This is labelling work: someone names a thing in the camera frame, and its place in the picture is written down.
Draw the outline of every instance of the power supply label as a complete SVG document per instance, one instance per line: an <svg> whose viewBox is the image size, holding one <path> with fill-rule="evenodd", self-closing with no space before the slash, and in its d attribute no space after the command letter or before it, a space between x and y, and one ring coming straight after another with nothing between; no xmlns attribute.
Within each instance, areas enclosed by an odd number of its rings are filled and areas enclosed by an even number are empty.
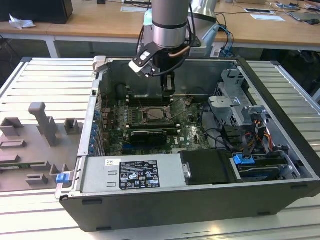
<svg viewBox="0 0 320 240"><path fill-rule="evenodd" d="M160 188L157 161L120 162L119 177L121 190Z"/></svg>

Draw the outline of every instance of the motherboard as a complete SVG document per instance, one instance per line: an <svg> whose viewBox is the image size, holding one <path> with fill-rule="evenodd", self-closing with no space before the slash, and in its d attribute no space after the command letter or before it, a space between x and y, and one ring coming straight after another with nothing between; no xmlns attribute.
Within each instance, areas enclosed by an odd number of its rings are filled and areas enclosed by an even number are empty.
<svg viewBox="0 0 320 240"><path fill-rule="evenodd" d="M209 149L200 124L203 103L192 97L174 98L164 106L144 106L142 100L108 101L102 109L107 156L176 154Z"/></svg>

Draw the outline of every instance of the sticker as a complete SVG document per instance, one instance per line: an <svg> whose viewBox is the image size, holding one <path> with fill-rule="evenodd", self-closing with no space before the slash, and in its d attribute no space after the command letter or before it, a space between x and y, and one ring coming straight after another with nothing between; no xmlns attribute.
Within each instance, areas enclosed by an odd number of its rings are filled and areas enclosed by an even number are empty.
<svg viewBox="0 0 320 240"><path fill-rule="evenodd" d="M119 165L121 190L160 188L157 161L119 161Z"/></svg>
<svg viewBox="0 0 320 240"><path fill-rule="evenodd" d="M121 158L107 158L105 160L105 166L119 166L121 162Z"/></svg>

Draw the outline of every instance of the aluminum profile table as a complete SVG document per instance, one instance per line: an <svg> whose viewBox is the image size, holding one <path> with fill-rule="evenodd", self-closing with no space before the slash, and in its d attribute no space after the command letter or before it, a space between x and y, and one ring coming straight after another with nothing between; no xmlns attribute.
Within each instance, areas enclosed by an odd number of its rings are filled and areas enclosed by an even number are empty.
<svg viewBox="0 0 320 240"><path fill-rule="evenodd" d="M36 124L29 114L32 102L44 102L47 116L55 123L77 118L84 123L95 79L92 58L33 58L21 62L0 90L0 122L19 118Z"/></svg>
<svg viewBox="0 0 320 240"><path fill-rule="evenodd" d="M248 64L320 156L320 106L283 67L267 61L249 61ZM254 90L250 88L249 93L260 105L261 102Z"/></svg>
<svg viewBox="0 0 320 240"><path fill-rule="evenodd" d="M320 124L319 106L280 66L270 62L248 63L317 151L320 142L317 138L319 128L316 129ZM86 92L88 88L81 83L89 85L94 79L92 68L88 67L91 64L92 59L61 58L34 58L29 63L20 63L0 91L1 113L15 115L19 112L23 118L24 112L28 111L25 106L30 101L46 100L47 110L56 114L57 121L59 116L65 118L64 114L85 114L89 94ZM80 91L73 91L75 87L71 83L77 83L76 88ZM249 91L259 104L258 97ZM33 123L34 119L24 118L21 121L27 124ZM54 189L48 189L25 191L18 195L16 192L0 193L1 240L56 240L61 237L88 240L320 239L320 195L300 199L272 216L87 233L79 229L55 199L54 192Z"/></svg>

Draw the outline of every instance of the wooden desk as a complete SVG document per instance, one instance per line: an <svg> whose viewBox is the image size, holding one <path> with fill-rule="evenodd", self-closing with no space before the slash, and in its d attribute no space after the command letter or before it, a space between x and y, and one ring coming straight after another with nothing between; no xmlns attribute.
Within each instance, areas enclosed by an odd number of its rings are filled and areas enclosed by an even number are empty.
<svg viewBox="0 0 320 240"><path fill-rule="evenodd" d="M281 3L289 4L289 0L281 0ZM242 8L257 8L273 10L269 5L262 4L245 4L235 3L235 5L221 2L215 8L216 13L239 13L245 12ZM278 11L283 11L281 8L275 7ZM287 14L276 12L278 16L285 21L267 21L255 20L251 14L258 15L259 13L239 13L225 14L228 29L234 35L235 46L254 44L254 45L279 45L278 48L290 49L304 48L307 46L317 47L320 49L320 24L309 25L305 22L299 22ZM223 16L219 15L218 20L224 24ZM221 34L218 34L216 41L223 41Z"/></svg>
<svg viewBox="0 0 320 240"><path fill-rule="evenodd" d="M72 0L73 14L67 24L52 24L47 34L55 36L107 37L137 39L144 13L121 12L119 2Z"/></svg>
<svg viewBox="0 0 320 240"><path fill-rule="evenodd" d="M290 1L281 0L281 2L289 3ZM137 42L143 24L143 13L121 12L122 4L117 2L97 4L95 0L72 0L72 4L74 11L67 24L36 22L35 28L19 30L11 27L7 22L0 22L0 34L10 39L46 41L50 55L54 58L59 56L55 46L56 41ZM255 20L251 14L258 13L239 13L245 12L242 9L244 7L272 10L266 4L230 4L221 0L215 11L226 13L228 29L234 35L234 47L320 51L320 24L308 25L286 14L279 15L285 19L285 22ZM221 15L218 16L218 20L224 24ZM226 40L226 34L219 32L215 45L223 45Z"/></svg>

